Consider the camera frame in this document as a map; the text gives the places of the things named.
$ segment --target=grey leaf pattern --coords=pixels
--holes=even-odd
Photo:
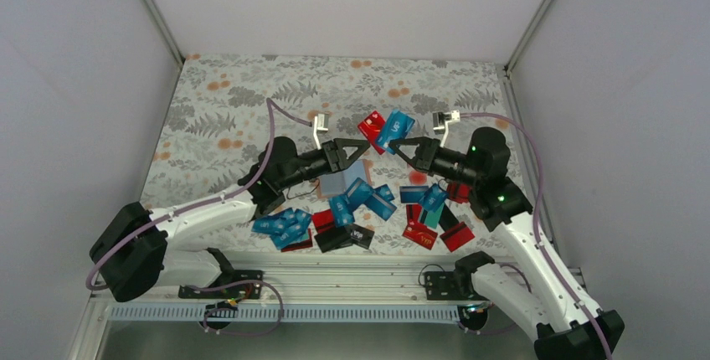
[[[236,127],[234,124],[234,117],[231,113],[223,115],[217,113],[215,116],[210,114],[200,116],[193,124],[191,124],[185,131],[196,134],[198,136],[218,136],[219,133],[223,131],[229,131]]]
[[[190,105],[171,106],[165,125],[173,131],[184,130],[188,126],[188,118],[192,116],[195,116],[195,108]]]
[[[412,103],[414,103],[414,113],[420,115],[431,113],[433,111],[449,110],[449,105],[447,105],[445,102],[424,94],[412,95]]]
[[[295,84],[288,82],[282,85],[272,97],[289,103],[301,103],[305,98],[310,98],[314,95],[318,95],[315,85],[311,85],[310,82],[306,85],[297,81]]]
[[[193,89],[195,89],[204,82],[206,77],[207,71],[205,71],[204,69],[187,67],[180,75],[180,80],[177,82],[177,84],[182,85],[186,82],[189,82]]]
[[[381,77],[377,75],[365,74],[360,79],[355,89],[359,92],[372,92],[373,95],[377,96],[379,92],[384,88],[384,81]]]
[[[483,111],[488,106],[495,105],[496,103],[498,103],[496,95],[488,89],[486,89],[486,92],[465,90],[456,99],[455,105],[474,111]]]
[[[254,144],[249,144],[242,150],[242,157],[247,163],[256,163],[259,160],[261,150]]]
[[[207,190],[207,192],[210,194],[218,193],[224,190],[225,188],[236,184],[237,180],[239,180],[240,178],[241,176],[234,174],[234,172],[232,172],[232,169],[229,169],[225,174],[217,177],[217,182],[213,184],[209,188],[209,190]]]
[[[259,95],[255,90],[248,90],[243,86],[232,87],[227,95],[231,96],[228,102],[233,107],[239,107],[241,105],[254,107],[265,102],[265,97],[263,95]]]
[[[460,109],[505,114],[496,67],[488,63],[443,60],[353,59],[275,55],[202,54],[185,62],[177,84],[141,201],[154,208],[185,203],[228,188],[258,162],[269,135],[267,97],[277,100],[300,118],[317,111],[332,113],[331,130],[322,141],[335,137],[363,138],[358,124],[370,112],[387,117],[393,109],[416,122],[410,136],[434,136],[431,112]],[[296,142],[299,153],[315,148],[310,130],[295,126],[284,116],[275,118],[276,135]],[[496,126],[493,120],[470,119],[450,130],[447,146],[466,149],[471,130]],[[522,185],[520,165],[511,129],[503,130],[512,148],[508,174]],[[411,168],[394,155],[370,149],[362,157],[373,186],[388,184],[399,195],[409,185]],[[427,177],[427,183],[436,183]],[[295,186],[293,193],[310,191],[312,184]],[[458,219],[473,229],[476,238],[449,253],[437,239],[429,251],[404,238],[404,206],[385,222],[362,206],[356,222],[375,231],[370,250],[349,247],[329,255],[455,255],[483,249],[507,255],[500,241],[471,215],[467,205],[450,203]],[[285,207],[314,213],[327,208],[316,193],[294,198]],[[250,252],[275,252],[268,237],[251,233],[250,224],[233,224],[195,240],[196,249],[221,247]],[[296,253],[319,253],[317,247]]]

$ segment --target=wire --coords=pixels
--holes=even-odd
[[[264,172],[266,169],[265,165],[266,163],[269,162],[269,158],[271,157],[271,151],[273,150],[274,147],[274,138],[276,134],[276,125],[274,122],[274,109],[277,109],[280,113],[283,113],[286,115],[288,118],[297,121],[298,123],[304,124],[309,126],[311,123],[302,119],[297,119],[294,116],[291,116],[290,114],[286,113],[283,109],[281,109],[271,98],[266,99],[266,109],[269,111],[269,143],[266,146],[266,153],[264,155],[264,160],[261,162],[262,166],[259,166],[259,169],[256,171],[256,174],[249,180],[243,187],[238,188],[237,190],[233,191],[232,193],[225,194],[225,198],[234,198],[237,195],[241,194],[242,192],[246,191],[247,188],[250,188],[256,181],[261,177],[261,173]],[[196,208],[203,207],[205,205],[210,205],[211,203],[218,203],[221,202],[222,198],[221,197],[214,197],[214,198],[208,198],[204,199],[203,201],[197,201],[196,203],[192,203],[190,205],[187,205],[185,207],[182,207],[178,210],[176,210],[172,216],[178,216],[182,213],[186,213],[187,211],[191,211]],[[95,285],[94,284],[94,279],[98,275],[99,270],[101,269],[102,266],[105,265],[105,263],[115,254],[117,253],[120,249],[122,249],[126,244],[131,242],[133,239],[138,237],[140,234],[145,233],[148,231],[150,228],[153,226],[160,224],[162,222],[165,222],[166,220],[170,219],[171,215],[169,213],[166,213],[165,215],[153,219],[152,221],[148,222],[147,224],[142,225],[140,228],[130,232],[126,237],[121,239],[116,245],[111,247],[108,251],[106,251],[106,254],[104,254],[96,263],[94,266],[91,268],[89,271],[89,275],[86,276],[86,281],[85,285],[86,288],[89,289],[90,291],[103,291],[104,289],[108,288],[108,285]]]
[[[559,280],[560,284],[564,287],[564,289],[569,293],[570,296],[572,296],[572,299],[576,302],[576,304],[579,306],[579,308],[582,310],[582,312],[589,318],[589,323],[592,324],[592,327],[594,328],[594,331],[597,333],[597,337],[599,338],[599,341],[601,342],[601,346],[604,349],[605,356],[607,360],[613,360],[611,356],[611,348],[609,347],[609,342],[607,342],[606,337],[604,333],[601,330],[601,327],[599,326],[599,323],[597,320],[594,318],[594,315],[592,315],[591,311],[587,306],[584,305],[584,303],[581,302],[581,299],[577,295],[577,292],[574,291],[574,288],[567,282],[567,280],[564,279],[564,276],[562,275],[562,272],[558,269],[558,267],[555,265],[553,262],[552,256],[550,256],[547,245],[543,243],[542,239],[542,234],[541,234],[541,227],[540,227],[540,204],[542,202],[543,198],[543,184],[545,181],[545,177],[543,174],[543,166],[542,166],[542,159],[540,158],[540,154],[538,152],[538,147],[535,144],[535,141],[533,140],[533,136],[531,136],[525,128],[522,127],[522,125],[518,124],[515,122],[513,119],[501,115],[497,115],[495,113],[461,113],[461,118],[472,118],[472,117],[493,117],[495,119],[507,121],[509,124],[513,125],[515,128],[517,128],[527,139],[528,142],[530,142],[530,147],[532,148],[532,153],[535,155],[535,162],[537,165],[538,169],[538,193],[537,196],[535,197],[535,206],[533,207],[532,210],[532,231],[535,235],[535,242],[538,244],[538,247],[540,249],[540,253],[543,255],[545,261],[548,263],[550,270],[555,274],[557,279]]]
[[[288,190],[286,190],[286,199],[293,199],[293,198],[300,198],[300,197],[305,197],[306,195],[313,194],[314,191],[316,191],[316,188],[321,185],[321,179],[316,180],[316,185],[313,187],[313,189],[307,193],[301,193],[301,194],[296,194],[293,197],[290,197],[289,194],[291,193],[291,188],[289,187]]]
[[[222,332],[219,329],[214,329],[214,328],[209,327],[207,325],[207,320],[208,320],[209,316],[213,315],[217,311],[222,311],[222,310],[237,311],[238,309],[237,308],[215,307],[212,310],[207,311],[204,314],[204,318],[202,320],[202,326],[203,326],[205,332],[214,332],[218,335],[231,335],[233,337],[263,337],[264,335],[268,335],[268,334],[272,333],[277,327],[279,327],[279,325],[281,324],[281,320],[284,317],[284,300],[281,298],[281,294],[279,294],[279,291],[269,283],[266,283],[262,280],[249,279],[249,280],[239,280],[236,282],[228,283],[227,285],[217,286],[217,287],[197,287],[197,286],[188,286],[188,287],[190,289],[193,289],[194,291],[208,293],[210,291],[221,291],[222,289],[228,289],[228,288],[234,287],[234,286],[251,285],[251,284],[264,285],[264,286],[268,287],[269,289],[271,289],[271,291],[274,292],[274,294],[276,295],[276,299],[279,300],[279,311],[276,316],[276,322],[274,322],[274,325],[272,325],[271,328],[261,331],[261,332]]]
[[[442,266],[439,265],[439,264],[427,264],[427,265],[424,265],[424,268],[422,268],[422,270],[419,272],[419,276],[417,276],[417,282],[419,282],[419,285],[422,286],[422,287],[426,287],[426,285],[423,284],[423,283],[421,283],[421,276],[422,276],[422,274],[424,274],[424,270],[427,269],[427,268],[429,268],[430,266],[436,266],[436,267],[438,267],[438,268],[441,270],[441,272],[446,272],[446,270],[444,269],[444,267],[442,267]]]

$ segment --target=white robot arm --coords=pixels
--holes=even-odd
[[[448,123],[463,116],[455,111],[435,113],[435,131],[446,132]],[[554,249],[548,248],[551,244],[542,231],[538,243],[533,206],[507,176],[511,152],[500,131],[477,128],[465,152],[453,151],[440,140],[425,136],[394,140],[389,145],[414,169],[469,186],[468,201],[474,214],[515,257],[534,293],[522,290],[493,258],[478,252],[456,261],[454,279],[464,297],[477,294],[495,302],[534,341],[541,360],[608,357],[624,322],[616,311],[602,311]],[[415,147],[414,155],[402,152],[402,146]]]

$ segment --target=card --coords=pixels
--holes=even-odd
[[[358,209],[360,205],[367,201],[374,193],[374,188],[367,184],[367,182],[360,177],[356,178],[350,187],[345,190],[347,208],[350,209],[350,212],[354,212],[355,209]]]
[[[422,224],[419,221],[419,218],[420,218],[420,215],[422,212],[421,205],[419,205],[417,203],[411,203],[411,204],[407,205],[406,210],[407,210],[407,226],[420,226],[422,228],[426,227],[425,224]]]
[[[424,196],[419,199],[419,205],[424,208],[424,210],[429,212],[436,212],[437,209],[446,201],[449,194],[445,190],[439,187],[439,184],[432,184]]]
[[[365,118],[365,120],[361,121],[360,124],[358,124],[358,129],[360,130],[360,132],[362,132],[365,138],[370,141],[370,144],[380,155],[382,155],[384,149],[378,147],[378,145],[375,143],[375,140],[377,140],[379,132],[382,130],[382,127],[384,127],[384,124],[384,118],[377,111],[373,111],[372,113],[370,113],[370,116],[368,116],[367,118]]]
[[[419,216],[419,221],[425,224],[429,229],[436,229],[439,224],[439,219],[441,218],[441,213],[444,211],[444,204],[441,204],[439,209],[434,212],[426,211],[422,209],[422,213]]]
[[[282,250],[287,245],[296,242],[306,231],[307,227],[302,224],[294,224],[287,228],[284,233],[278,236],[271,236],[271,241],[274,242],[277,250]]]
[[[399,138],[405,138],[414,126],[414,119],[405,115],[401,111],[394,109],[385,121],[382,130],[379,132],[375,144],[384,148],[385,151],[394,154],[389,142]]]
[[[419,203],[419,200],[428,189],[426,186],[401,186],[399,188],[399,200],[402,203]]]
[[[312,216],[310,213],[308,213],[304,210],[301,210],[301,209],[296,210],[296,221],[299,224],[301,224],[307,228],[308,225],[311,224],[311,219],[312,219]]]
[[[307,233],[304,233],[300,239],[281,249],[281,252],[286,253],[289,251],[296,251],[297,249],[310,249],[313,247],[311,230],[308,229],[306,232]]]
[[[471,188],[465,184],[449,183],[446,192],[449,199],[455,203],[468,203],[468,192]]]
[[[425,249],[431,249],[434,247],[434,242],[436,241],[436,236],[438,234],[427,228],[426,226],[409,226],[404,228],[404,233],[402,234],[405,238],[414,241],[416,244],[421,245]]]
[[[389,189],[387,184],[383,184],[375,188],[375,193],[390,202],[394,201],[394,194],[392,193],[392,190]]]
[[[251,231],[254,233],[279,235],[284,233],[286,227],[286,221],[284,219],[263,217],[254,221],[254,224],[251,226]]]
[[[335,219],[333,219],[330,209],[314,213],[312,219],[313,225],[316,226],[316,233],[323,233],[330,228],[336,227]]]
[[[346,226],[346,229],[350,230],[350,239],[354,244],[357,244],[364,249],[370,248],[375,232],[370,229],[365,229],[358,224],[349,224]]]
[[[397,207],[377,194],[370,196],[370,198],[365,201],[365,206],[384,220],[388,220],[394,211],[397,210]]]
[[[333,219],[338,228],[355,222],[355,216],[348,207],[347,200],[344,195],[337,195],[328,199],[328,204],[331,206]]]
[[[439,226],[441,226],[441,228],[446,231],[453,228],[459,223],[459,219],[456,217],[456,215],[451,212],[451,209],[447,205],[444,205],[441,210],[441,217],[439,218]]]
[[[322,253],[342,248],[341,244],[351,242],[350,232],[346,228],[332,228],[323,233],[317,234],[316,243]]]
[[[467,224],[461,222],[451,229],[446,230],[441,234],[441,240],[446,244],[446,248],[450,252],[454,252],[462,245],[473,240],[475,236]]]

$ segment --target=blue card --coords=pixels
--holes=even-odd
[[[345,198],[347,199],[347,208],[350,212],[358,209],[371,195],[375,193],[375,190],[370,187],[367,182],[362,180],[360,177],[356,178],[355,181],[350,185],[350,187],[345,190]]]
[[[389,189],[387,184],[375,188],[375,193],[388,201],[394,201],[394,194],[392,194],[392,190]]]
[[[348,207],[347,199],[344,195],[337,195],[328,199],[328,205],[333,213],[333,220],[338,228],[355,222],[355,216]]]
[[[448,197],[449,194],[439,187],[439,184],[432,184],[424,196],[419,199],[418,204],[427,212],[436,212]]]
[[[402,203],[419,203],[428,189],[426,186],[402,186],[399,188],[399,199]]]
[[[308,231],[308,227],[302,224],[294,224],[287,228],[284,233],[278,236],[271,236],[271,241],[274,242],[276,249],[281,251],[287,245],[297,241],[301,236]]]
[[[365,206],[384,220],[388,220],[394,211],[397,210],[397,207],[377,194],[368,198],[368,200],[365,201]]]
[[[439,225],[439,219],[441,218],[441,214],[444,212],[445,205],[445,203],[441,204],[439,209],[435,210],[434,212],[429,212],[422,209],[422,213],[419,216],[419,222],[421,224],[425,224],[429,229],[436,229],[436,227]]]
[[[254,233],[279,235],[284,233],[287,227],[284,219],[263,217],[254,221],[251,231]]]
[[[389,142],[399,138],[405,138],[413,126],[413,118],[394,109],[392,113],[389,114],[387,122],[384,123],[384,127],[379,132],[375,143],[385,151],[394,154],[392,148],[389,147]]]
[[[298,222],[298,224],[304,226],[305,228],[308,228],[308,225],[311,224],[311,214],[304,210],[297,209],[296,222]]]

